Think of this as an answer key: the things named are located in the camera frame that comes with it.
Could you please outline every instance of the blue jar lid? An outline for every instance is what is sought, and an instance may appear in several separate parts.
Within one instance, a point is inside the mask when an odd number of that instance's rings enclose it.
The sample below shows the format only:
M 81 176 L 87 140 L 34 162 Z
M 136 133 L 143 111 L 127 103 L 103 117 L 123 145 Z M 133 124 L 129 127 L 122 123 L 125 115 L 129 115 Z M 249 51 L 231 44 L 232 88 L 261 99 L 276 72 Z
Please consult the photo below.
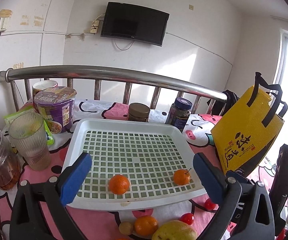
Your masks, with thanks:
M 185 98 L 176 98 L 174 104 L 183 110 L 190 110 L 191 106 L 193 105 L 191 101 L 188 101 Z

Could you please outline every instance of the metal screw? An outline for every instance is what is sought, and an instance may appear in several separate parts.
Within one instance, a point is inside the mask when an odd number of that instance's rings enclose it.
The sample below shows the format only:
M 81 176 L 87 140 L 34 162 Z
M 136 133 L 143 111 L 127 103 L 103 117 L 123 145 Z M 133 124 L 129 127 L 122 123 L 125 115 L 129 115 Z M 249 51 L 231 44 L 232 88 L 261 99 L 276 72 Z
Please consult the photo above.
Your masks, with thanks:
M 234 183 L 236 182 L 236 179 L 235 179 L 234 177 L 228 177 L 227 181 L 228 181 L 229 183 L 234 184 Z
M 49 182 L 51 182 L 51 183 L 57 182 L 57 177 L 52 176 L 51 178 L 49 178 Z
M 21 186 L 25 186 L 26 184 L 27 184 L 27 180 L 22 180 L 20 183 Z
M 260 181 L 260 180 L 257 181 L 257 184 L 258 184 L 259 187 L 264 187 L 265 186 L 265 184 L 262 181 Z

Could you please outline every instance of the paper cup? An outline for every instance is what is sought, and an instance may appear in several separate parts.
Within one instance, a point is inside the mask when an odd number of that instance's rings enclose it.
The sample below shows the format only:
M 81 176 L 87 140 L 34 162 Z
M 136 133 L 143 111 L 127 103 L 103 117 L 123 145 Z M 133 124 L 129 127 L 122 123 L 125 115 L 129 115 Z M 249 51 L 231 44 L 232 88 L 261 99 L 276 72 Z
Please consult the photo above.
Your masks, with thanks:
M 55 80 L 43 80 L 40 82 L 35 83 L 32 86 L 32 99 L 33 99 L 33 107 L 38 110 L 35 102 L 34 102 L 34 97 L 36 96 L 37 93 L 39 93 L 40 91 L 47 89 L 47 88 L 53 88 L 53 87 L 57 87 L 58 84 Z

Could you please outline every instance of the red cherry tomato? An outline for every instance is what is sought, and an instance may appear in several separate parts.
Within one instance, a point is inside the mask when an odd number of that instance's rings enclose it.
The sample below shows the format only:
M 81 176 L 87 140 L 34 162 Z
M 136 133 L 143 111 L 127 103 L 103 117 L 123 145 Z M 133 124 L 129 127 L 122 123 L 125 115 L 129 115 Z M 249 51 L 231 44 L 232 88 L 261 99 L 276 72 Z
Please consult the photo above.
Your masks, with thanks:
M 212 202 L 212 200 L 210 198 L 208 198 L 206 201 L 205 201 L 205 204 L 204 204 L 205 208 L 207 210 L 213 210 L 215 207 L 216 207 L 216 204 L 214 204 Z
M 191 225 L 192 223 L 194 223 L 194 215 L 192 213 L 186 213 L 183 214 L 179 220 L 188 225 Z

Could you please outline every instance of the green snack packet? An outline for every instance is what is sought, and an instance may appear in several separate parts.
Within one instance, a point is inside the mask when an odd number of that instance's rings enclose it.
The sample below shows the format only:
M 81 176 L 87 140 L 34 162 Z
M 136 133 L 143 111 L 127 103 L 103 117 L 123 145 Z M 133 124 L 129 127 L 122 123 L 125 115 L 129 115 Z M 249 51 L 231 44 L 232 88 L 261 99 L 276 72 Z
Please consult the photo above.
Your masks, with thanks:
M 33 112 L 36 113 L 33 106 L 27 106 L 16 113 L 6 115 L 4 117 L 6 126 L 9 127 L 10 124 L 13 122 L 13 120 L 16 119 L 17 117 L 19 117 L 20 115 L 26 114 L 26 113 L 33 113 Z M 50 129 L 48 128 L 48 125 L 46 124 L 45 120 L 44 120 L 44 128 L 45 128 L 45 132 L 46 132 L 46 137 L 48 139 L 48 145 L 52 145 L 54 143 L 54 138 L 53 138 L 53 136 L 50 132 Z
M 44 120 L 44 127 L 45 127 L 45 132 L 46 132 L 46 137 L 48 139 L 48 145 L 52 145 L 54 143 L 54 138 L 50 132 L 50 129 L 48 128 L 48 125 L 46 124 Z

